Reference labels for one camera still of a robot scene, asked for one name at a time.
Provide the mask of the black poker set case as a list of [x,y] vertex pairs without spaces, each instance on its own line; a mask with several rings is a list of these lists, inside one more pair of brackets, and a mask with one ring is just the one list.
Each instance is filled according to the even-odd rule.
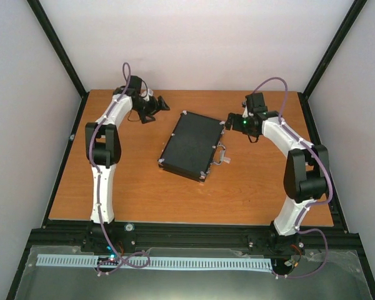
[[215,161],[217,148],[224,153],[226,148],[221,143],[225,122],[212,117],[183,111],[166,143],[158,165],[170,173],[204,182]]

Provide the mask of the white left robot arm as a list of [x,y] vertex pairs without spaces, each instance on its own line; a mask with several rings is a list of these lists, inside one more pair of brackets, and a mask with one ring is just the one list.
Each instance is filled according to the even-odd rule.
[[114,220],[113,179],[122,154],[118,129],[123,119],[136,111],[138,121],[147,124],[156,120],[156,113],[168,110],[162,96],[155,97],[142,78],[131,76],[125,86],[113,91],[104,113],[85,125],[86,157],[93,176],[92,222],[109,224]]

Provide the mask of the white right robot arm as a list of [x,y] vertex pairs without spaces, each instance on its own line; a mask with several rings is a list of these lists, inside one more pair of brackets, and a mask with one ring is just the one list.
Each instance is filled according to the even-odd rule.
[[286,157],[286,199],[272,226],[278,236],[294,235],[310,207],[333,192],[328,150],[305,140],[277,111],[270,111],[262,93],[247,95],[242,106],[242,114],[228,115],[226,129],[243,133],[251,143],[264,136]]

